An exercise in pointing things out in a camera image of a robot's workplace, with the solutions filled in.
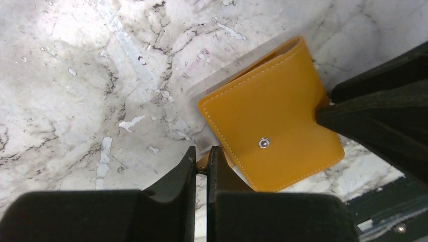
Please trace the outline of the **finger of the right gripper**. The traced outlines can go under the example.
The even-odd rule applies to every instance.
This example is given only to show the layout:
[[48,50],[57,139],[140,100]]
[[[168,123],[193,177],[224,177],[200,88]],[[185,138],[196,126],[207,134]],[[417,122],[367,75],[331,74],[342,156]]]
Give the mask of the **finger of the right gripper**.
[[331,91],[331,98],[334,103],[341,103],[425,79],[427,79],[427,42],[336,85]]
[[315,119],[427,184],[427,80],[322,108]]

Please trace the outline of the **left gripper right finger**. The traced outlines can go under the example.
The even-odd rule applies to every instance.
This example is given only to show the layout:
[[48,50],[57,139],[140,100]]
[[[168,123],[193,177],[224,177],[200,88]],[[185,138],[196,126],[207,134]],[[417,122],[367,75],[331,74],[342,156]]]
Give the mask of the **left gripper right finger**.
[[208,241],[358,241],[345,204],[314,193],[255,192],[213,146],[207,159]]

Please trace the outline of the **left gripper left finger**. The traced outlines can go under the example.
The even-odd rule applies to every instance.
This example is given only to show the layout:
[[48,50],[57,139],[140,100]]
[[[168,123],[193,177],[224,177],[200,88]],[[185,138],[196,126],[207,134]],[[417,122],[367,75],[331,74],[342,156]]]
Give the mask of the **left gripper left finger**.
[[194,241],[196,149],[144,190],[37,191],[1,219],[1,241]]

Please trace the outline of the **black mounting base bar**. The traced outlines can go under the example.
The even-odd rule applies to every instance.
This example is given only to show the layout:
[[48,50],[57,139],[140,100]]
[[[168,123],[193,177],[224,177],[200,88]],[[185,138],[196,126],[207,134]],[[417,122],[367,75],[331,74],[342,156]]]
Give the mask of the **black mounting base bar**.
[[402,177],[346,202],[360,241],[427,241],[427,185]]

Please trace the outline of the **yellow leather card holder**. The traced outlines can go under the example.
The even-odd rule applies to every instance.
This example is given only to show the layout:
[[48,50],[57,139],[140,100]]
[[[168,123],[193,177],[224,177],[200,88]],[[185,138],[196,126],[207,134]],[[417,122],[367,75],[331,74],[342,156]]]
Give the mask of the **yellow leather card holder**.
[[249,186],[278,192],[344,158],[338,134],[315,120],[329,105],[305,40],[296,36],[197,107]]

